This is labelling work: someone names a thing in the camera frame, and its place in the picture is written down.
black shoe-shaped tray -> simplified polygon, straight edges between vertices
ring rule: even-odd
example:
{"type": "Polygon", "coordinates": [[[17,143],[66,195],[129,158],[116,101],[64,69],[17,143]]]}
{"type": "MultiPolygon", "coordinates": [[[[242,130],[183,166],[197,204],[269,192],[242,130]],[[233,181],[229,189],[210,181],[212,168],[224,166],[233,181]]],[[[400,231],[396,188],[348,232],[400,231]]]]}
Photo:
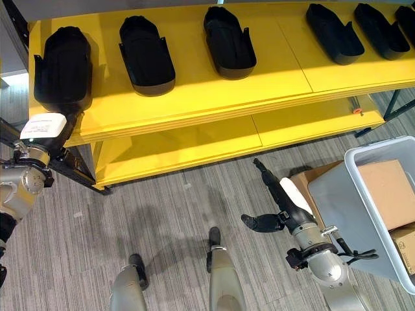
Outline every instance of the black shoe-shaped tray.
{"type": "Polygon", "coordinates": [[[396,60],[409,51],[397,21],[392,25],[370,5],[359,3],[355,17],[374,49],[387,60],[396,60]]]}
{"type": "Polygon", "coordinates": [[[165,38],[143,16],[125,19],[119,45],[134,89],[146,96],[162,95],[174,88],[176,72],[165,38]]]}
{"type": "Polygon", "coordinates": [[[223,7],[208,9],[204,28],[207,46],[218,73],[227,79],[240,79],[254,69],[257,59],[249,36],[238,19],[223,7]]]}
{"type": "Polygon", "coordinates": [[[47,38],[43,59],[34,55],[34,98],[49,111],[79,114],[91,104],[91,47],[77,27],[47,38]]]}
{"type": "Polygon", "coordinates": [[[333,11],[316,4],[309,6],[306,16],[318,42],[335,63],[348,65],[364,53],[351,21],[344,26],[333,11]]]}
{"type": "Polygon", "coordinates": [[[403,32],[415,47],[415,11],[408,6],[400,6],[395,16],[403,32]]]}

cardboard box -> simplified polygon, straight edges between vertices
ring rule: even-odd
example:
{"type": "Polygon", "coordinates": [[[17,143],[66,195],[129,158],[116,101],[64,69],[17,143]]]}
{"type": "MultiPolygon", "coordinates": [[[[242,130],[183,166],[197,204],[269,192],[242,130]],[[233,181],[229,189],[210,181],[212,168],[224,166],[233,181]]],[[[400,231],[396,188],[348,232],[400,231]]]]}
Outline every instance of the cardboard box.
{"type": "Polygon", "coordinates": [[[415,223],[404,225],[390,232],[397,251],[409,274],[415,273],[415,223]]]}
{"type": "Polygon", "coordinates": [[[328,165],[324,165],[322,167],[317,167],[312,170],[306,170],[305,172],[299,173],[297,175],[293,175],[290,179],[291,181],[297,186],[298,190],[304,196],[305,200],[309,204],[311,210],[313,211],[314,217],[316,218],[317,224],[320,229],[325,228],[325,224],[323,222],[320,213],[318,212],[317,206],[311,197],[309,192],[309,183],[312,182],[317,177],[321,176],[328,170],[331,170],[333,167],[341,163],[342,161],[337,161],[328,165]]]}
{"type": "Polygon", "coordinates": [[[415,193],[398,160],[358,169],[388,230],[415,222],[415,193]]]}

floor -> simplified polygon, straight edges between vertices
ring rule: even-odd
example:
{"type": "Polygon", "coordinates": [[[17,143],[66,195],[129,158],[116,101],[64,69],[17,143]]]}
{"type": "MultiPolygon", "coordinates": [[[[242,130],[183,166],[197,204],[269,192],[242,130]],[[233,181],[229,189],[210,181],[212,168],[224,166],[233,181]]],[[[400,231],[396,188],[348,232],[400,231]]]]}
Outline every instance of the floor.
{"type": "MultiPolygon", "coordinates": [[[[19,124],[27,116],[27,86],[1,90],[0,113],[19,124]]],[[[392,92],[374,94],[384,111],[392,92]]],[[[415,97],[404,90],[398,106],[415,97]]],[[[140,252],[150,279],[149,310],[208,310],[206,238],[220,227],[249,310],[328,310],[306,271],[285,261],[294,247],[287,231],[249,231],[240,215],[277,207],[252,164],[256,156],[277,176],[342,159],[361,144],[415,135],[415,109],[361,139],[339,135],[112,188],[101,196],[57,175],[8,242],[8,277],[0,310],[107,310],[110,286],[129,254],[140,252]]],[[[2,146],[2,157],[9,150],[2,146]]],[[[353,270],[374,310],[415,310],[415,297],[388,279],[353,270]]]]}

yellow shelf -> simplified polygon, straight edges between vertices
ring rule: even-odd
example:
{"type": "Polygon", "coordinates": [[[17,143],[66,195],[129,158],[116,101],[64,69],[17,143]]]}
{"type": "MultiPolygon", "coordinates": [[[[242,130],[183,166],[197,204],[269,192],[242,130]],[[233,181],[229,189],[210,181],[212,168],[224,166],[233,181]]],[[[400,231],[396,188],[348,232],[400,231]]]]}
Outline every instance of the yellow shelf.
{"type": "MultiPolygon", "coordinates": [[[[385,60],[374,51],[356,22],[353,11],[357,3],[324,2],[323,5],[334,11],[343,24],[352,21],[353,29],[365,50],[355,63],[341,66],[330,61],[307,24],[305,13],[309,3],[273,5],[277,10],[272,10],[276,13],[278,23],[313,92],[414,80],[415,49],[413,46],[402,58],[394,61],[385,60]]],[[[396,20],[394,14],[399,5],[376,3],[370,3],[370,5],[380,10],[390,23],[396,20]]]]}
{"type": "Polygon", "coordinates": [[[349,98],[252,115],[265,147],[300,143],[384,123],[368,95],[355,97],[364,113],[351,114],[349,98]]]}
{"type": "Polygon", "coordinates": [[[261,140],[251,116],[91,144],[97,186],[253,152],[261,140]]]}
{"type": "MultiPolygon", "coordinates": [[[[214,70],[203,29],[207,5],[151,8],[62,17],[30,26],[30,114],[45,110],[33,95],[34,54],[59,27],[80,27],[91,44],[93,102],[67,146],[194,126],[312,102],[415,86],[415,52],[382,60],[358,32],[366,52],[354,64],[331,63],[308,34],[309,3],[230,4],[249,27],[258,64],[242,80],[224,80],[214,70]],[[144,15],[165,36],[176,69],[176,87],[160,97],[134,92],[121,58],[119,28],[125,17],[144,15]]],[[[355,4],[324,3],[346,21],[355,4]]],[[[398,5],[377,6],[389,14],[398,5]]]]}
{"type": "Polygon", "coordinates": [[[384,122],[369,96],[360,96],[358,100],[364,110],[363,115],[351,114],[351,105],[344,98],[93,143],[96,187],[384,122]]]}

gray plastic bin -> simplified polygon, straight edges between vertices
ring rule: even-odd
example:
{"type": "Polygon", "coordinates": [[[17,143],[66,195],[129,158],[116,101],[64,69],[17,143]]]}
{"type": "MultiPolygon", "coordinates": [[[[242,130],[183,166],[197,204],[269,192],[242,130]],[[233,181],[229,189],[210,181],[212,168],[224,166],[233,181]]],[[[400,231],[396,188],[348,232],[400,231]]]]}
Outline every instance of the gray plastic bin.
{"type": "Polygon", "coordinates": [[[408,293],[415,295],[415,275],[407,273],[357,169],[359,165],[393,159],[399,160],[415,191],[415,138],[412,136],[348,150],[344,162],[312,181],[309,191],[324,224],[337,226],[351,249],[376,249],[378,259],[359,260],[352,268],[398,281],[408,293]]]}

